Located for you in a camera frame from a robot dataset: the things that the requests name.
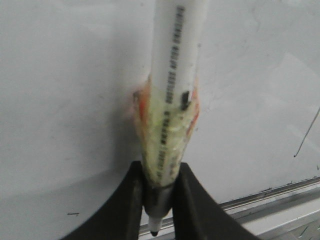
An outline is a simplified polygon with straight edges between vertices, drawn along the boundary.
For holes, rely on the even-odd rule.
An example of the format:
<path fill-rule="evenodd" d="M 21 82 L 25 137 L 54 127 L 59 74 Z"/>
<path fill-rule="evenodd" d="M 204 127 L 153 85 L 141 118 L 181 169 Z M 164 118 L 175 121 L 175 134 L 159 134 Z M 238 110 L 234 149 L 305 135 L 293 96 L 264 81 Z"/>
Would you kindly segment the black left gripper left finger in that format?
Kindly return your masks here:
<path fill-rule="evenodd" d="M 64 240 L 137 240 L 143 208 L 142 165 L 133 161 L 123 180 L 87 221 Z"/>

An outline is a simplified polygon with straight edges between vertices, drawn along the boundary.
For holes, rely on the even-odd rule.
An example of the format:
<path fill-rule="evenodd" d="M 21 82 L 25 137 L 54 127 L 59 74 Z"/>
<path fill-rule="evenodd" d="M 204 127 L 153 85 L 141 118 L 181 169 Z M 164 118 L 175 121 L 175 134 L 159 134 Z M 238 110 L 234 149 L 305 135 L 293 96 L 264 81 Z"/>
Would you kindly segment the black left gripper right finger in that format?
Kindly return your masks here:
<path fill-rule="evenodd" d="M 189 165 L 181 163 L 172 192 L 177 240 L 257 240 L 207 193 Z"/>

